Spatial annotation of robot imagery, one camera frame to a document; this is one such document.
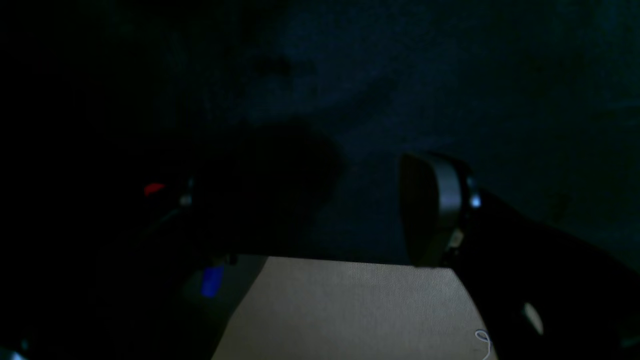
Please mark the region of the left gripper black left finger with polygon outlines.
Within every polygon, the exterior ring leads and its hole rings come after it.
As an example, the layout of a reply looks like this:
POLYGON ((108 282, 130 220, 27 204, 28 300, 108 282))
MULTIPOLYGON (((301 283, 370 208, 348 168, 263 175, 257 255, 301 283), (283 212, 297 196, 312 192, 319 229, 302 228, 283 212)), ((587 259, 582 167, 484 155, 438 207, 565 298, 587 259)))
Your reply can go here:
POLYGON ((197 272, 227 259, 214 233, 233 177, 79 175, 1 182, 1 349, 26 360, 167 359, 165 325, 197 272), (144 186, 166 187, 144 196, 144 186))

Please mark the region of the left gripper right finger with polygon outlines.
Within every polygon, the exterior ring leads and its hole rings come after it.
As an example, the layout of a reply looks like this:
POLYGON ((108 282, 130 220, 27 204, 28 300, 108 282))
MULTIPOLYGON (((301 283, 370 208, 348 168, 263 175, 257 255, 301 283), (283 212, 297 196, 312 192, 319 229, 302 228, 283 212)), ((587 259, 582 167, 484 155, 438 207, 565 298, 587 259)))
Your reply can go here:
POLYGON ((416 267, 452 269, 501 360, 637 360, 639 274, 478 187, 464 162, 404 153, 399 209, 416 267))

